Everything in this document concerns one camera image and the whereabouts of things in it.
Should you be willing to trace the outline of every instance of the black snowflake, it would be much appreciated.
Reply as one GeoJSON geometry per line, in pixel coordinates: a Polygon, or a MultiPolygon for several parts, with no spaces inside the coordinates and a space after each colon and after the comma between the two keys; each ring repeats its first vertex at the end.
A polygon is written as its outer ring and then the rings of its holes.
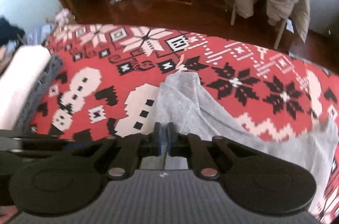
{"type": "Polygon", "coordinates": [[[189,58],[185,62],[185,67],[189,70],[200,71],[202,69],[208,68],[209,66],[206,64],[202,64],[199,62],[200,56],[196,56],[193,58],[189,58]]]}
{"type": "Polygon", "coordinates": [[[332,101],[334,101],[335,103],[337,103],[338,102],[338,99],[337,99],[337,97],[335,96],[335,94],[333,93],[333,91],[331,90],[331,88],[328,88],[327,90],[326,90],[326,92],[324,92],[324,98],[326,99],[326,100],[332,100],[332,101]]]}
{"type": "Polygon", "coordinates": [[[218,90],[217,99],[221,99],[231,95],[234,88],[236,89],[235,98],[237,98],[243,106],[247,104],[248,98],[255,100],[259,99],[257,94],[253,91],[252,87],[249,86],[254,85],[260,80],[255,77],[250,77],[249,68],[240,71],[237,76],[235,75],[235,70],[228,63],[225,64],[225,67],[223,69],[216,67],[212,67],[212,69],[214,69],[219,77],[227,79],[227,81],[223,79],[218,79],[217,81],[206,85],[206,87],[218,90]]]}
{"type": "Polygon", "coordinates": [[[281,110],[284,110],[286,105],[286,111],[291,117],[296,119],[296,111],[304,112],[301,108],[298,98],[302,95],[301,92],[295,90],[294,82],[284,86],[284,84],[276,77],[273,77],[273,82],[264,82],[271,90],[271,95],[263,99],[264,102],[273,105],[273,114],[277,114],[281,110]]]}

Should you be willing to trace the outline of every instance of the gray cloth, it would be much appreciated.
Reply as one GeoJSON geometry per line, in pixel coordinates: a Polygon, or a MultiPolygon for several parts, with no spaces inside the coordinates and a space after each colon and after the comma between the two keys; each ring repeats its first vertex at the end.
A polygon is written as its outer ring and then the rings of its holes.
{"type": "MultiPolygon", "coordinates": [[[[156,110],[155,121],[164,125],[173,122],[181,134],[194,133],[207,141],[211,141],[215,135],[222,135],[305,168],[317,183],[310,211],[316,208],[323,197],[338,144],[338,128],[332,120],[289,141],[264,142],[245,131],[200,85],[199,76],[194,72],[169,75],[160,85],[156,110]]],[[[166,167],[173,166],[166,162],[166,167]]]]}
{"type": "Polygon", "coordinates": [[[37,81],[32,87],[27,101],[20,113],[20,116],[15,123],[13,130],[22,132],[34,132],[30,131],[29,123],[33,118],[35,111],[48,91],[51,82],[58,75],[59,70],[62,68],[63,62],[59,55],[52,55],[44,71],[39,75],[37,81]]]}
{"type": "Polygon", "coordinates": [[[44,42],[46,37],[53,31],[55,24],[37,25],[33,31],[27,34],[27,45],[40,45],[44,42]]]}

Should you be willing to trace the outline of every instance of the white snowflake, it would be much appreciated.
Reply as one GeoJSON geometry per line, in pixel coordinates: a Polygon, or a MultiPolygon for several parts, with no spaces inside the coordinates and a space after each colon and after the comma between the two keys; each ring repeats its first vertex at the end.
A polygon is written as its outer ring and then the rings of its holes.
{"type": "Polygon", "coordinates": [[[144,53],[150,56],[154,50],[164,51],[159,39],[173,32],[166,31],[164,28],[150,29],[148,27],[131,27],[134,37],[120,42],[121,45],[126,46],[123,52],[134,50],[141,46],[144,53]]]}
{"type": "Polygon", "coordinates": [[[116,29],[117,26],[114,25],[91,25],[89,27],[89,32],[80,37],[81,45],[86,44],[87,42],[92,42],[94,48],[96,48],[99,43],[107,43],[105,34],[116,29]]]}
{"type": "Polygon", "coordinates": [[[177,72],[187,71],[187,67],[184,64],[176,66],[175,69],[177,70],[177,72]]]}
{"type": "Polygon", "coordinates": [[[230,79],[229,82],[232,84],[233,87],[237,88],[242,86],[242,82],[238,78],[230,79]]]}
{"type": "Polygon", "coordinates": [[[63,41],[66,42],[73,38],[73,32],[78,31],[82,28],[81,25],[66,25],[59,33],[55,35],[55,42],[63,41]]]}
{"type": "Polygon", "coordinates": [[[238,52],[238,54],[245,52],[240,46],[235,48],[234,50],[236,50],[238,52]]]}
{"type": "Polygon", "coordinates": [[[196,36],[189,37],[189,43],[200,41],[196,36]]]}
{"type": "Polygon", "coordinates": [[[287,103],[291,98],[290,96],[286,93],[286,91],[280,93],[280,97],[284,101],[284,103],[287,103]]]}

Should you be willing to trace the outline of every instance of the red patterned blanket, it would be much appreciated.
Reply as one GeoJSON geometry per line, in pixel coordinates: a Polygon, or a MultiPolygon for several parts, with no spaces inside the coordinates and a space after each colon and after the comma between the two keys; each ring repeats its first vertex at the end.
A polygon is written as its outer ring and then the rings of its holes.
{"type": "MultiPolygon", "coordinates": [[[[70,25],[46,44],[62,71],[31,129],[79,141],[149,133],[158,86],[174,72],[199,74],[206,90],[264,141],[308,133],[339,109],[339,77],[277,51],[209,35],[123,25],[70,25]]],[[[339,212],[339,149],[324,199],[314,212],[339,212]]]]}

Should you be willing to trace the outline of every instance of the gray towel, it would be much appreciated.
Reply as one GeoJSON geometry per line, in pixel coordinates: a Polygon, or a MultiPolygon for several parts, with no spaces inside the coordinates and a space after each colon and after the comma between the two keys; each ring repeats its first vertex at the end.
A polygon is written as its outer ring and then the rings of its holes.
{"type": "MultiPolygon", "coordinates": [[[[222,135],[305,168],[317,183],[310,211],[323,197],[338,144],[338,128],[332,120],[289,141],[264,142],[245,131],[200,85],[199,76],[194,72],[169,75],[160,85],[156,109],[155,121],[164,125],[173,122],[179,133],[194,133],[207,141],[215,135],[222,135]]],[[[179,165],[173,161],[175,159],[167,158],[167,169],[182,168],[187,164],[184,158],[180,158],[179,165]]]]}

